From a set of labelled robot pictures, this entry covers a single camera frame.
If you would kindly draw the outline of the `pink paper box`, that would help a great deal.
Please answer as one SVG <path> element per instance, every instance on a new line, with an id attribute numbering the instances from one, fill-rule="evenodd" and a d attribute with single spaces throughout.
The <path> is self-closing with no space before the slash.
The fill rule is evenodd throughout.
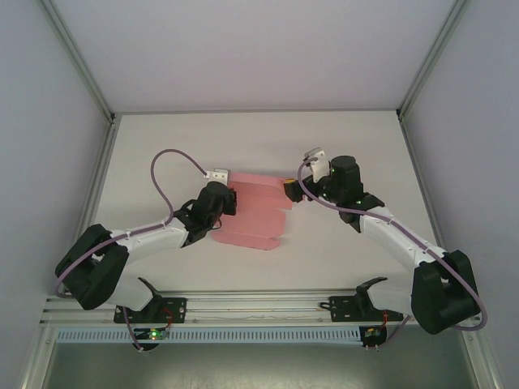
<path id="1" fill-rule="evenodd" d="M 284 183 L 283 177 L 230 173 L 229 188 L 237 195 L 236 214 L 223 215 L 222 226 L 211 232 L 212 239 L 257 250 L 276 249 L 285 233 L 285 213 L 292 209 Z"/>

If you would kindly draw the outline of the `circuit board with green light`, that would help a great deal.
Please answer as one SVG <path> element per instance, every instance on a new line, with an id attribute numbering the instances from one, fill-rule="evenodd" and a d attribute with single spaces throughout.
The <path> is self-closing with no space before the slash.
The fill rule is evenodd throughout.
<path id="1" fill-rule="evenodd" d="M 163 340 L 169 334 L 169 331 L 164 327 L 160 328 L 135 328 L 135 338 L 141 340 Z"/>

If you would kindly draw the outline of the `aluminium table side rail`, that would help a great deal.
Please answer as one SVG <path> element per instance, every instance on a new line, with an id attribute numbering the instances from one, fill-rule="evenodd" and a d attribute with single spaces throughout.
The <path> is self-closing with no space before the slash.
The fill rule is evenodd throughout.
<path id="1" fill-rule="evenodd" d="M 77 242 L 84 230 L 95 218 L 121 118 L 121 114 L 115 113 L 106 127 L 105 136 L 97 153 L 92 176 L 88 183 L 88 190 L 79 216 L 79 222 L 72 238 L 72 244 Z"/>
<path id="2" fill-rule="evenodd" d="M 398 121 L 399 121 L 399 124 L 400 124 L 400 128 L 401 128 L 401 132 L 402 132 L 403 138 L 405 140 L 405 145 L 407 147 L 407 151 L 408 151 L 409 156 L 410 156 L 411 164 L 413 165 L 414 174 L 415 174 L 415 176 L 417 178 L 418 186 L 419 186 L 419 189 L 420 189 L 421 194 L 422 194 L 422 200 L 424 202 L 424 205 L 425 205 L 425 208 L 426 208 L 426 211 L 427 211 L 427 217 L 428 217 L 428 220 L 429 220 L 429 224 L 431 226 L 431 231 L 432 231 L 432 233 L 434 235 L 433 242 L 438 247 L 444 247 L 444 239 L 442 237 L 441 230 L 440 230 L 440 227 L 439 227 L 439 223 L 438 223 L 438 220 L 437 220 L 437 217 L 436 217 L 436 214 L 435 214 L 435 209 L 434 209 L 434 207 L 432 205 L 431 196 L 429 194 L 429 191 L 428 191 L 428 188 L 427 188 L 427 184 L 425 182 L 425 178 L 424 178 L 424 176 L 422 174 L 422 169 L 421 169 L 421 166 L 420 166 L 419 161 L 418 161 L 418 154 L 417 154 L 417 152 L 415 150 L 415 147 L 413 145 L 412 139 L 410 138 L 410 132 L 409 132 L 408 126 L 407 126 L 407 124 L 406 124 L 404 119 L 398 118 Z"/>

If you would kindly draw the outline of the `aluminium mounting rail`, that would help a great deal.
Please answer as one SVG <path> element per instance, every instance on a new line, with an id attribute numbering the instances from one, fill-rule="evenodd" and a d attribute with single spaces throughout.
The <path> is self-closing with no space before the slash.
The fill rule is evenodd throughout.
<path id="1" fill-rule="evenodd" d="M 329 311 L 320 307 L 331 296 L 350 296 L 352 289 L 289 291 L 171 292 L 165 297 L 184 297 L 185 327 L 258 327 L 332 325 Z M 114 327 L 115 305 L 104 304 L 83 310 L 72 299 L 49 297 L 41 314 L 41 325 L 64 327 Z"/>

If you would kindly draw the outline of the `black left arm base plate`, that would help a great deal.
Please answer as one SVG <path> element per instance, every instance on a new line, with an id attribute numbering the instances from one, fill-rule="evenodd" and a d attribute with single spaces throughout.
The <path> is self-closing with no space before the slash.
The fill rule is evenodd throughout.
<path id="1" fill-rule="evenodd" d="M 184 297 L 163 297 L 150 310 L 133 311 L 127 309 L 130 324 L 180 324 L 185 322 L 187 299 Z"/>

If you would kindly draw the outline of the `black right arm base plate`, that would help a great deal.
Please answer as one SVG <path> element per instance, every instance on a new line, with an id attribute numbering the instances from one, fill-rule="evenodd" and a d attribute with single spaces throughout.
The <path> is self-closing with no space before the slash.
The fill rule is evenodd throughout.
<path id="1" fill-rule="evenodd" d="M 370 302 L 361 303 L 355 296 L 331 296 L 328 300 L 332 305 L 329 312 L 334 323 L 382 323 L 384 317 L 387 317 L 389 322 L 400 322 L 404 319 L 403 314 L 391 310 L 377 310 Z"/>

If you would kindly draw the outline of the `aluminium frame post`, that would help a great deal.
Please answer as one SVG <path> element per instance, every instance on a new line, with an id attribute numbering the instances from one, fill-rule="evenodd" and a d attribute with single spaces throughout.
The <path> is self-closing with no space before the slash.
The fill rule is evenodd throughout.
<path id="1" fill-rule="evenodd" d="M 397 108 L 397 117 L 400 122 L 405 119 L 405 116 L 410 112 L 415 101 L 418 99 L 471 2 L 472 0 L 453 0 L 439 31 L 435 34 L 431 46 Z"/>
<path id="2" fill-rule="evenodd" d="M 44 16 L 47 18 L 50 27 L 54 30 L 58 42 L 65 50 L 67 57 L 70 59 L 72 66 L 75 68 L 76 73 L 86 87 L 97 108 L 101 111 L 106 122 L 112 125 L 116 114 L 111 109 L 98 82 L 95 80 L 84 55 L 81 53 L 78 43 L 67 26 L 62 13 L 58 9 L 58 5 L 54 0 L 35 1 L 41 8 Z"/>

